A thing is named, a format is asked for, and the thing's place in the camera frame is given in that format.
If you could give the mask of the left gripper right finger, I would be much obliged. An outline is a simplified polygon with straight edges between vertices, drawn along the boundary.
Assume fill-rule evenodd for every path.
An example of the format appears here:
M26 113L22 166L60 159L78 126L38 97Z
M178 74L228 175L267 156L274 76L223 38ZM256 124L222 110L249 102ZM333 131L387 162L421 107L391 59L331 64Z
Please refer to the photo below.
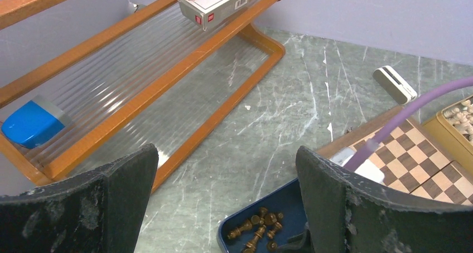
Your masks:
M391 189L311 149L296 154L315 252L471 252L472 207Z

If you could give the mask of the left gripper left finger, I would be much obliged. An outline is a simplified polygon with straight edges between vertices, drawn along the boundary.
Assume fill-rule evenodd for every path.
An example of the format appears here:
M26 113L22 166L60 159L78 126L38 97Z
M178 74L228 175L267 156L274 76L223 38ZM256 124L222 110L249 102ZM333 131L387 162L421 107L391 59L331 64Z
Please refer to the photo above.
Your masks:
M158 167L153 144L63 181L1 197L2 252L133 252Z

